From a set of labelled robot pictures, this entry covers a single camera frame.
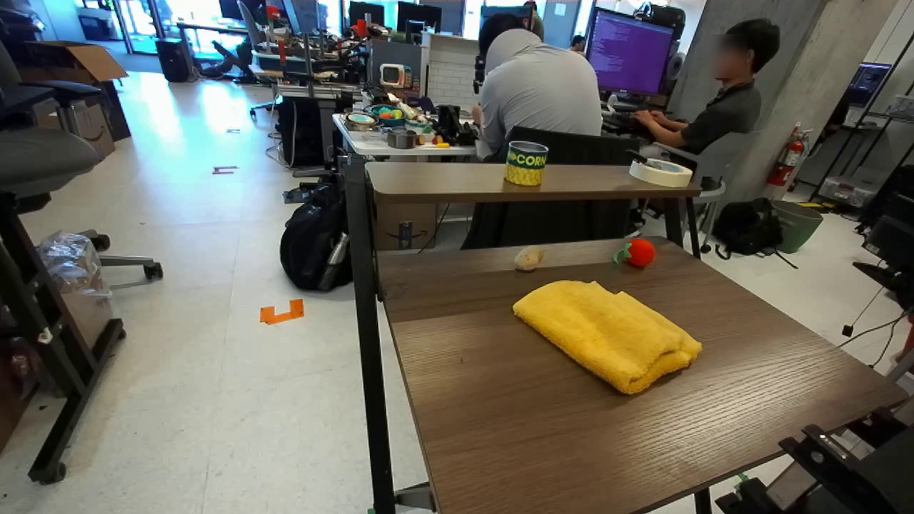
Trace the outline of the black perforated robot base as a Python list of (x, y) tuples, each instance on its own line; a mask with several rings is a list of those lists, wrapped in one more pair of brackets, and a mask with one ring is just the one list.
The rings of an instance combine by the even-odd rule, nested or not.
[(837, 434), (810, 427), (781, 448), (791, 465), (767, 487), (742, 480), (717, 497), (722, 514), (914, 514), (914, 427), (880, 408), (850, 432), (865, 445), (854, 455)]

